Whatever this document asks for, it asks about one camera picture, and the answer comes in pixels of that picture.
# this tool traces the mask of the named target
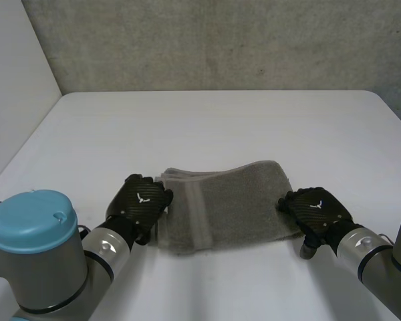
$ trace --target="concrete wall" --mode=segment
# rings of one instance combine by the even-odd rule
[[[363,89],[401,117],[401,1],[23,3],[63,93]]]
[[[0,0],[0,173],[60,97],[21,2]]]

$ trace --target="white table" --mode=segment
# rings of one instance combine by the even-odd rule
[[[0,200],[55,189],[95,227],[130,173],[223,171],[276,160],[294,189],[323,186],[395,239],[401,121],[363,91],[114,92],[64,96],[0,176]],[[301,240],[171,257],[134,247],[92,320],[396,320],[330,248]],[[17,308],[0,279],[0,320]]]

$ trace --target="folded towel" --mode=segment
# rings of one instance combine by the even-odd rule
[[[158,222],[161,249],[190,254],[299,236],[293,220],[275,208],[291,190],[277,162],[225,172],[167,169],[156,180],[174,191],[168,213]]]

